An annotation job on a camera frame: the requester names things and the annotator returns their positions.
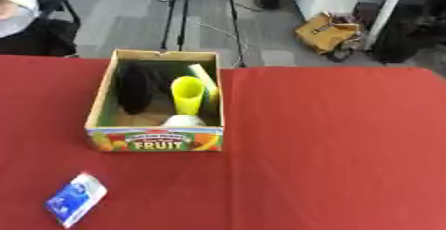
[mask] blue package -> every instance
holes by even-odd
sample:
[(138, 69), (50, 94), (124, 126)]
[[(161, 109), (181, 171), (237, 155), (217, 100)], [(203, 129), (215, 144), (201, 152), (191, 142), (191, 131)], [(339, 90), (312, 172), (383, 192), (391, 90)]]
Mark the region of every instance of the blue package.
[(57, 220), (70, 228), (93, 208), (107, 193), (97, 179), (80, 174), (45, 202)]

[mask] floor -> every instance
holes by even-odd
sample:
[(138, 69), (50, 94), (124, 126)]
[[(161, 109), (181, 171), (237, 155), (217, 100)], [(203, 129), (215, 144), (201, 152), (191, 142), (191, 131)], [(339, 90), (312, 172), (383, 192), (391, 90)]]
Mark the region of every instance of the floor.
[[(236, 0), (257, 9), (253, 0)], [(159, 50), (168, 5), (156, 0), (71, 0), (83, 19), (76, 39), (85, 58), (108, 58), (115, 48)], [(293, 29), (302, 23), (292, 0), (282, 0), (275, 11), (251, 11), (238, 7), (247, 66), (382, 66), (367, 55), (357, 53), (345, 63), (335, 64), (303, 47)], [(168, 41), (176, 50), (176, 36), (181, 22), (177, 8)], [(225, 0), (191, 0), (185, 50), (216, 51), (224, 67), (237, 65), (237, 46), (230, 37), (233, 31), (228, 2)], [(420, 65), (446, 75), (444, 54), (425, 53), (396, 66)]]

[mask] yellow cup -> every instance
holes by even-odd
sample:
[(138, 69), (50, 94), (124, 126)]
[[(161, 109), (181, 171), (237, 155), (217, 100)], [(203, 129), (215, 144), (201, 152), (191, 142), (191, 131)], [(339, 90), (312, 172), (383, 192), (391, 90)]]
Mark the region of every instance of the yellow cup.
[(172, 83), (173, 99), (179, 115), (197, 115), (203, 100), (204, 84), (193, 76), (182, 76)]

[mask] fruit box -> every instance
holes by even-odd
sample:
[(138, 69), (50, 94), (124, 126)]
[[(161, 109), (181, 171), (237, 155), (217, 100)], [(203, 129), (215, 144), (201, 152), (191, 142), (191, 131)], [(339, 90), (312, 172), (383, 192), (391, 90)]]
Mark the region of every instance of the fruit box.
[[(129, 63), (167, 71), (172, 77), (191, 75), (190, 65), (200, 64), (215, 82), (217, 95), (213, 104), (205, 99), (206, 95), (203, 99), (198, 116), (206, 126), (163, 127), (175, 115), (175, 106), (172, 96), (162, 92), (154, 92), (143, 113), (128, 114), (118, 102), (116, 83), (119, 70)], [(102, 78), (85, 130), (99, 151), (221, 151), (224, 119), (220, 84), (216, 53), (116, 50)]]

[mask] tripod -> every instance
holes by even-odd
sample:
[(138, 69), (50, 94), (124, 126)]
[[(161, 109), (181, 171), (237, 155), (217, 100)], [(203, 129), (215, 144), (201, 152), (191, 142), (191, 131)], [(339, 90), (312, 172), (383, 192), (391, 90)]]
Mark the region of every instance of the tripod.
[[(170, 27), (172, 26), (173, 11), (175, 9), (176, 1), (177, 0), (170, 0), (170, 2), (169, 2), (169, 13), (167, 16), (167, 23), (166, 23), (166, 27), (165, 27), (165, 31), (164, 31), (164, 38), (161, 43), (162, 50), (167, 50), (167, 40), (168, 40), (169, 33), (170, 33)], [(190, 0), (185, 0), (185, 3), (184, 3), (184, 9), (183, 9), (183, 14), (182, 14), (183, 16), (182, 16), (182, 22), (181, 22), (181, 30), (180, 30), (180, 34), (178, 35), (178, 39), (177, 39), (179, 51), (182, 51), (183, 47), (184, 47), (187, 18), (189, 15), (189, 2), (190, 2)], [(236, 41), (237, 41), (237, 49), (238, 49), (238, 55), (239, 55), (239, 59), (240, 59), (239, 60), (240, 67), (246, 67), (245, 61), (244, 61), (244, 56), (243, 56), (242, 44), (240, 42), (240, 31), (239, 31), (238, 22), (237, 22), (238, 17), (237, 17), (237, 10), (235, 8), (234, 0), (229, 0), (229, 4), (231, 7), (232, 23), (234, 25), (234, 32), (235, 32), (235, 37), (236, 37)]]

